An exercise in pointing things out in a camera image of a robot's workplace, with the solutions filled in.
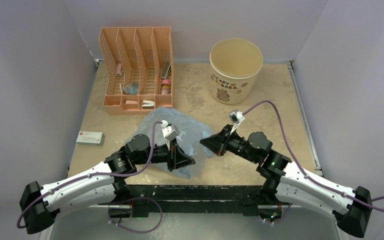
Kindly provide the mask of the blue plastic trash bag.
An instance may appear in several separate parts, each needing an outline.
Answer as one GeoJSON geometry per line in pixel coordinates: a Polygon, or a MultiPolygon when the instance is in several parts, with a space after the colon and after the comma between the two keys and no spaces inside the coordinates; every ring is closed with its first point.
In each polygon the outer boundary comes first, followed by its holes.
{"type": "Polygon", "coordinates": [[[200,144],[200,140],[210,137],[212,129],[205,123],[196,120],[176,109],[158,107],[151,111],[140,123],[138,129],[127,139],[130,141],[134,136],[143,134],[152,136],[152,124],[157,121],[167,121],[173,124],[179,131],[176,137],[181,149],[195,160],[194,165],[175,169],[172,173],[180,178],[190,179],[201,174],[205,159],[212,158],[215,154],[200,144]]]}

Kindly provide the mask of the beige capybara trash bin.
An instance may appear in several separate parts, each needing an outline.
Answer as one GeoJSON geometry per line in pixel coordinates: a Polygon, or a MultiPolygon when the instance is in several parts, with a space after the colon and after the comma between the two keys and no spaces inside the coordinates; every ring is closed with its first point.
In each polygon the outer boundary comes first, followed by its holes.
{"type": "Polygon", "coordinates": [[[226,105],[243,102],[261,71],[264,56],[258,46],[241,38],[219,41],[209,55],[209,92],[226,105]]]}

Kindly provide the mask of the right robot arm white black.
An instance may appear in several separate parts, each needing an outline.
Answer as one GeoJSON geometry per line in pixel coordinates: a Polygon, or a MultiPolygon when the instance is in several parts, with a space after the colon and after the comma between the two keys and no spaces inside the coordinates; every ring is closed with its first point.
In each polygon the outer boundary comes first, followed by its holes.
{"type": "Polygon", "coordinates": [[[260,196],[268,204],[276,200],[301,206],[334,220],[339,229],[356,238],[365,236],[372,203],[370,191],[362,186],[347,187],[317,174],[301,170],[295,161],[275,151],[261,132],[241,137],[227,124],[219,133],[200,143],[217,156],[233,153],[257,165],[266,179],[260,196]]]}

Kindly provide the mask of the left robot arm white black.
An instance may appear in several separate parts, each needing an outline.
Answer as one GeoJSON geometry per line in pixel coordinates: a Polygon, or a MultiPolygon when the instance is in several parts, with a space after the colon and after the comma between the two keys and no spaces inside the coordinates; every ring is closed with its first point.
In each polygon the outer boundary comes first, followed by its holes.
{"type": "Polygon", "coordinates": [[[17,227],[32,235],[52,226],[60,213],[113,201],[122,205],[129,199],[126,178],[138,172],[137,165],[147,163],[166,163],[169,171],[173,171],[194,165],[195,160],[182,150],[176,139],[156,145],[148,136],[137,134],[84,172],[54,183],[27,184],[19,201],[21,216],[17,227]]]}

